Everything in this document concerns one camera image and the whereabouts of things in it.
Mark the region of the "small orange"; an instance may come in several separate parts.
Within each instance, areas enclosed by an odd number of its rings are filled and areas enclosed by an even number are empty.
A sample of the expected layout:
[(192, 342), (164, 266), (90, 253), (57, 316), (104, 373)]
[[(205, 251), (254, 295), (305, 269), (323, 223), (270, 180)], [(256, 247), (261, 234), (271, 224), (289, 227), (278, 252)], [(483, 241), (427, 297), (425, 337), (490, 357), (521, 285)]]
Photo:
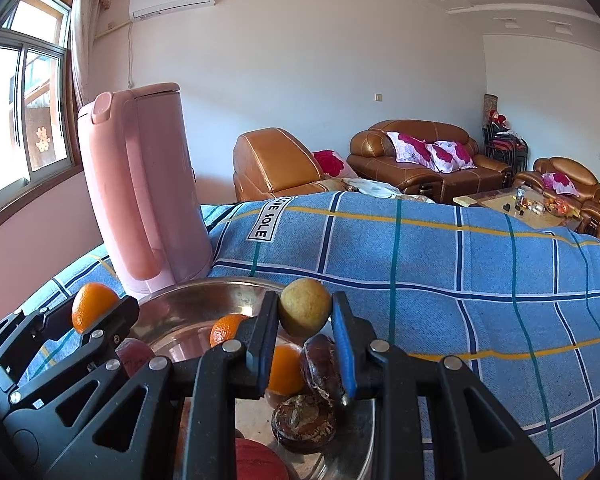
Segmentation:
[(76, 333), (83, 334), (118, 302), (119, 296), (104, 284), (83, 285), (72, 303), (71, 321)]

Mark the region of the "orange with stem middle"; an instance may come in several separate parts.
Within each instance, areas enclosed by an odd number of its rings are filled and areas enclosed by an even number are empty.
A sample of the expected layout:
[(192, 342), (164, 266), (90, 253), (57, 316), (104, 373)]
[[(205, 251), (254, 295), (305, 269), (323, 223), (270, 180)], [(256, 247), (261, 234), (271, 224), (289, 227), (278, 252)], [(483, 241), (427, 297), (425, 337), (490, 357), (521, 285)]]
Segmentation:
[(213, 348), (227, 340), (234, 339), (239, 325), (245, 320), (249, 320), (248, 315), (237, 313), (227, 314), (219, 318), (212, 325), (209, 333), (210, 347)]

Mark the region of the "large orange front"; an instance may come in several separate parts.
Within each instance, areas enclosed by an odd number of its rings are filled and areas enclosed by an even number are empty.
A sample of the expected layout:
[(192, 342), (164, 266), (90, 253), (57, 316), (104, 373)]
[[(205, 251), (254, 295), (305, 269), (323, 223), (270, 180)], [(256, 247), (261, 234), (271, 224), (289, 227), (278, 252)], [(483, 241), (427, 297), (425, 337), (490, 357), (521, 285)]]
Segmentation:
[(292, 344), (275, 347), (266, 391), (275, 396), (294, 396), (305, 387), (300, 348)]

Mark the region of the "dark dried fruit front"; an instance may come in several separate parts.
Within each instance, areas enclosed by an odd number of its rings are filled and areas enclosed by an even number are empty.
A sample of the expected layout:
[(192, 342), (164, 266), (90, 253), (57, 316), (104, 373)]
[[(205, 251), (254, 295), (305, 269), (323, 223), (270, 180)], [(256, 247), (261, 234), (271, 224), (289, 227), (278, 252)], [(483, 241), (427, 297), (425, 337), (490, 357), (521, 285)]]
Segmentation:
[(272, 433), (290, 452), (315, 453), (330, 443), (337, 432), (335, 410), (311, 394), (298, 394), (273, 411)]

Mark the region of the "dark dried fruit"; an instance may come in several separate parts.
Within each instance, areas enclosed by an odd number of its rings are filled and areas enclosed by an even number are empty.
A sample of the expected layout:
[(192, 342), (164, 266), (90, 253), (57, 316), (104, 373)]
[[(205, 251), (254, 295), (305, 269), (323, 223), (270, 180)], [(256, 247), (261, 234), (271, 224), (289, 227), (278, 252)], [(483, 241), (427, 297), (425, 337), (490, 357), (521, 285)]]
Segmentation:
[(335, 410), (311, 394), (298, 394), (273, 411), (272, 433), (290, 452), (315, 453), (330, 443), (337, 432)]
[(335, 343), (324, 334), (309, 338), (300, 353), (301, 373), (306, 385), (330, 406), (342, 403), (345, 391)]

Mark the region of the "dark dried fruit back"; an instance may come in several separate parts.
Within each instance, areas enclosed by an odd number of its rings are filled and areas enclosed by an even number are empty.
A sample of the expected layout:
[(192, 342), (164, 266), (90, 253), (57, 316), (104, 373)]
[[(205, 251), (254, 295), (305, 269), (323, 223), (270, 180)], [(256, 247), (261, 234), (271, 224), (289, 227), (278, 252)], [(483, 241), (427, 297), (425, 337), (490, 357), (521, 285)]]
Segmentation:
[(345, 391), (335, 343), (324, 334), (309, 338), (300, 353), (301, 373), (306, 385), (330, 406), (342, 403)]

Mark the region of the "yellow-green small fruit back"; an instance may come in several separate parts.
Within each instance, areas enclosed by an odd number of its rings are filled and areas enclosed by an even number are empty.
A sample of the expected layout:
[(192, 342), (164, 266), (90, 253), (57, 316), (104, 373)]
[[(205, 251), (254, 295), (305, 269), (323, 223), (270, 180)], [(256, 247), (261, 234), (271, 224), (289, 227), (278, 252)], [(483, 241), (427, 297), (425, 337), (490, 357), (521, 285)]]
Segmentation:
[(299, 278), (287, 285), (279, 297), (279, 318), (292, 337), (309, 338), (326, 324), (331, 297), (325, 286), (313, 278)]

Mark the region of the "red pomegranate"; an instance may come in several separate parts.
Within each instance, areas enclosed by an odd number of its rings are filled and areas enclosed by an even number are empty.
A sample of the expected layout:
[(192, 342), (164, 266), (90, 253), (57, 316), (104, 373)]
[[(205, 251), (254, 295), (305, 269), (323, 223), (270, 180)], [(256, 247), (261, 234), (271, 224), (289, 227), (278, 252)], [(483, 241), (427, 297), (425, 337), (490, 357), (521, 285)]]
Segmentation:
[(155, 357), (148, 344), (135, 338), (126, 338), (117, 348), (117, 356), (129, 377), (135, 375)]

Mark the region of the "stainless steel bowl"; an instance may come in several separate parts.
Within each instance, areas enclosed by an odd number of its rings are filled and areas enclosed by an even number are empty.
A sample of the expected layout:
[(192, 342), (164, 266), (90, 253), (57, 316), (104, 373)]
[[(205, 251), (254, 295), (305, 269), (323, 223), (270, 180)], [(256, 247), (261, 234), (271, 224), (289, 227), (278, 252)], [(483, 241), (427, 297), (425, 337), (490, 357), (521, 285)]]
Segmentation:
[[(130, 336), (173, 362), (198, 358), (209, 348), (212, 325), (225, 315), (257, 315), (267, 292), (283, 285), (259, 278), (206, 278), (157, 292), (140, 301), (140, 315)], [(338, 413), (337, 433), (313, 454), (286, 450), (273, 436), (275, 398), (236, 402), (236, 428), (250, 440), (274, 451), (292, 479), (369, 479), (373, 460), (375, 407), (356, 401)]]

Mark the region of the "pink electric kettle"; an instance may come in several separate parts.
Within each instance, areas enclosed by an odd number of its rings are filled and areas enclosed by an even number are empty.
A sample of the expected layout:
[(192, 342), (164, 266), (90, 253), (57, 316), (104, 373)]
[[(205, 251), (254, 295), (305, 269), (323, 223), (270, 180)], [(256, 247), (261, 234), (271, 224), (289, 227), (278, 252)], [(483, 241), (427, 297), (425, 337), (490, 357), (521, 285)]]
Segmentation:
[(102, 92), (79, 111), (88, 194), (125, 292), (205, 278), (213, 259), (175, 82)]

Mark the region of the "coffee table with items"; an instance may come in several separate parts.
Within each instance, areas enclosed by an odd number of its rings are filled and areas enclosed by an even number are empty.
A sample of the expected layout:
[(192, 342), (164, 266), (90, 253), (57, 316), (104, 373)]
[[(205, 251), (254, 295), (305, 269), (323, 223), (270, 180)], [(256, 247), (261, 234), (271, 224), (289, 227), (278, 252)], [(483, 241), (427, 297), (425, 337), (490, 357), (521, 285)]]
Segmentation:
[(452, 201), (459, 206), (480, 206), (516, 218), (533, 229), (564, 226), (577, 231), (582, 223), (580, 211), (565, 200), (551, 198), (533, 188), (503, 188), (502, 190), (456, 196)]

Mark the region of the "floral pillow right sofa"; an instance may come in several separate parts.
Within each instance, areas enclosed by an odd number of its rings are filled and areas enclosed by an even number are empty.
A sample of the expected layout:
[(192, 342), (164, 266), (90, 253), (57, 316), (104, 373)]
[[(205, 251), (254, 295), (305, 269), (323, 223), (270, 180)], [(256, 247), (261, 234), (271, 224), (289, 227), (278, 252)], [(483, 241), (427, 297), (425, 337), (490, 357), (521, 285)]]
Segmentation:
[(430, 154), (430, 166), (439, 174), (475, 168), (473, 158), (459, 142), (437, 141), (428, 143), (426, 148)]

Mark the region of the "floral pillow sofa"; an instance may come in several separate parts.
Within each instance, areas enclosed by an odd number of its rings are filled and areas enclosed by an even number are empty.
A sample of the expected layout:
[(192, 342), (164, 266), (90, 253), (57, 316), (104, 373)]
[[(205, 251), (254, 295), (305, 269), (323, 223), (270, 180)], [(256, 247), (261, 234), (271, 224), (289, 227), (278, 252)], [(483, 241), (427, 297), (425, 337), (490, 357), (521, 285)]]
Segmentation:
[(388, 138), (393, 144), (396, 162), (414, 164), (430, 170), (437, 170), (425, 141), (406, 133), (389, 131)]
[(428, 143), (426, 148), (430, 154), (430, 166), (439, 174), (475, 168), (473, 158), (459, 142), (437, 141)]

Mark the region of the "stacked dark chairs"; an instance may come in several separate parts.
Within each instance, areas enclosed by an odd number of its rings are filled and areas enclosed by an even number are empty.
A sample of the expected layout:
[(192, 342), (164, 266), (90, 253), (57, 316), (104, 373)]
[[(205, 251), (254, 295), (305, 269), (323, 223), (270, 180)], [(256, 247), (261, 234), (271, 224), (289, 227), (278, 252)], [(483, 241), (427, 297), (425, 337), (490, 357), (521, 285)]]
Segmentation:
[(505, 162), (514, 172), (523, 171), (528, 165), (528, 143), (506, 129), (505, 125), (506, 117), (497, 110), (486, 113), (486, 123), (483, 126), (486, 154)]

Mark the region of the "pale curtain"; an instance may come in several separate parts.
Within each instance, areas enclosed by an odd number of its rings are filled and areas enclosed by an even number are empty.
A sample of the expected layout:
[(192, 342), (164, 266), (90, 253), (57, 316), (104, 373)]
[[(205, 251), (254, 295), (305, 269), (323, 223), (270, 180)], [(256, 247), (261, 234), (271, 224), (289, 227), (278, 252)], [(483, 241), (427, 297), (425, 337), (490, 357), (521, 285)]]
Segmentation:
[(88, 102), (87, 87), (90, 59), (101, 10), (111, 0), (72, 0), (70, 14), (71, 68), (76, 103), (81, 108)]

